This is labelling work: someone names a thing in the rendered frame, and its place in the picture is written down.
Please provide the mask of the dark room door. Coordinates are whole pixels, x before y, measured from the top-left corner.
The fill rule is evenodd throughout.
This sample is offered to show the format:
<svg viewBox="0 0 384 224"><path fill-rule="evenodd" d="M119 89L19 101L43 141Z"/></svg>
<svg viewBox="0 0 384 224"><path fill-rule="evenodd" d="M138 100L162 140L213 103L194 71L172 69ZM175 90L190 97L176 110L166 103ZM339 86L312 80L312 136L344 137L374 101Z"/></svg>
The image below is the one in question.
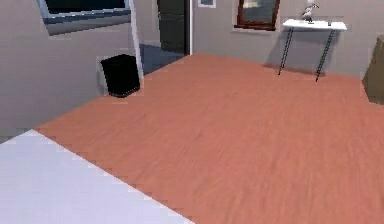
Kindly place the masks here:
<svg viewBox="0 0 384 224"><path fill-rule="evenodd" d="M157 0L161 49L185 53L185 1Z"/></svg>

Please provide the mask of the white table with black legs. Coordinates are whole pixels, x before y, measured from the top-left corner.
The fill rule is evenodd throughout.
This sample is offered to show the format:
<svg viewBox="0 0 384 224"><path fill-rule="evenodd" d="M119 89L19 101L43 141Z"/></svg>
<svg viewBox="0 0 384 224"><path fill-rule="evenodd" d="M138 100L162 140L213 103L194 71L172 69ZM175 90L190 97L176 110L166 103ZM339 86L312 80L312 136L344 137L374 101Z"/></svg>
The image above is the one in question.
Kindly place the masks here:
<svg viewBox="0 0 384 224"><path fill-rule="evenodd" d="M281 74L281 71L285 68L285 63L288 56L290 43L291 43L293 32L295 31L295 29L309 29L309 30L320 30L320 31L329 30L330 31L322 56L320 58L319 65L317 66L317 70L316 70L315 81L318 81L323 65L325 63L328 51L330 49L333 37L335 33L338 31L346 31L347 30L346 24L344 22L338 22L338 21L315 20L312 22L308 22L308 21L299 20L299 19L287 19L282 24L282 26L288 29L288 34L285 41L285 46L284 46L278 74Z"/></svg>

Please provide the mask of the brown framed window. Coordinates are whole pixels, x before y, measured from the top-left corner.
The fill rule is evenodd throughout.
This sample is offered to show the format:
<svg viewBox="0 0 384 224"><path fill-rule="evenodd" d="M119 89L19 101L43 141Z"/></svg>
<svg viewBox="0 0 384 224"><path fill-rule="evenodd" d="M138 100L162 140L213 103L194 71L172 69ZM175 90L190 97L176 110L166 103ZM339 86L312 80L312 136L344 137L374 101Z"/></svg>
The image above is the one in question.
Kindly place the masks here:
<svg viewBox="0 0 384 224"><path fill-rule="evenodd" d="M237 0L235 28L275 31L280 0Z"/></svg>

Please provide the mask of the black waste bin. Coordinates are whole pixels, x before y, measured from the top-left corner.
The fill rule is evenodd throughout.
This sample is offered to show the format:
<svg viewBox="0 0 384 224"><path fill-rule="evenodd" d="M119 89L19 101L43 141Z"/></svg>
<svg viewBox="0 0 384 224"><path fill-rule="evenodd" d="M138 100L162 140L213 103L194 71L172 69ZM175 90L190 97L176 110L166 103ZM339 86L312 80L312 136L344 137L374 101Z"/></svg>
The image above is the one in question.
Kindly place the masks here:
<svg viewBox="0 0 384 224"><path fill-rule="evenodd" d="M140 89L136 57L126 54L101 61L107 90L111 96L125 98Z"/></svg>

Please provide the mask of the grey desk lamp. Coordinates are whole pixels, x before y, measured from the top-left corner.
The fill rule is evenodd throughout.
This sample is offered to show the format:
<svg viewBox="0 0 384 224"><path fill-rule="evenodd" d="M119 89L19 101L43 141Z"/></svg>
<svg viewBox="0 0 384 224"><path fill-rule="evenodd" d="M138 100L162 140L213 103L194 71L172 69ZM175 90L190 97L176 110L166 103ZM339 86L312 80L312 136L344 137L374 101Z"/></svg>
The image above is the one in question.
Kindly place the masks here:
<svg viewBox="0 0 384 224"><path fill-rule="evenodd" d="M311 3L309 6L307 6L302 15L301 15L301 18L304 20L304 21L307 21L308 23L312 23L313 20L312 20L312 10L314 8L318 8L318 5L316 3Z"/></svg>

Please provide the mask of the brown wooden cupboard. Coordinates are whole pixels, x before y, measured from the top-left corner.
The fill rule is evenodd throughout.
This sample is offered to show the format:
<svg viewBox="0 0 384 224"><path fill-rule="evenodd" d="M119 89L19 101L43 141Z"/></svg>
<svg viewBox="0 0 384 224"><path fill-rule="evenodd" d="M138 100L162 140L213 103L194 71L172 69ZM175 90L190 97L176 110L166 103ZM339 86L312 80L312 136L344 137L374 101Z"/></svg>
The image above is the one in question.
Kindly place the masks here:
<svg viewBox="0 0 384 224"><path fill-rule="evenodd" d="M362 84L371 103L384 105L384 35L379 35L376 39Z"/></svg>

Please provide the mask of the white framed window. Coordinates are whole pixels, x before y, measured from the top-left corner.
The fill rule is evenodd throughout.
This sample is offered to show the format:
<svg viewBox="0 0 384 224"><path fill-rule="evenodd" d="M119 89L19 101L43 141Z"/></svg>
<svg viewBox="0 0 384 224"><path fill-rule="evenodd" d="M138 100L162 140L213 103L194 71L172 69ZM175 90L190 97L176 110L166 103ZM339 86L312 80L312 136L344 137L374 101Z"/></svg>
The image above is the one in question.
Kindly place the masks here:
<svg viewBox="0 0 384 224"><path fill-rule="evenodd" d="M36 0L46 24L129 15L129 0Z"/></svg>

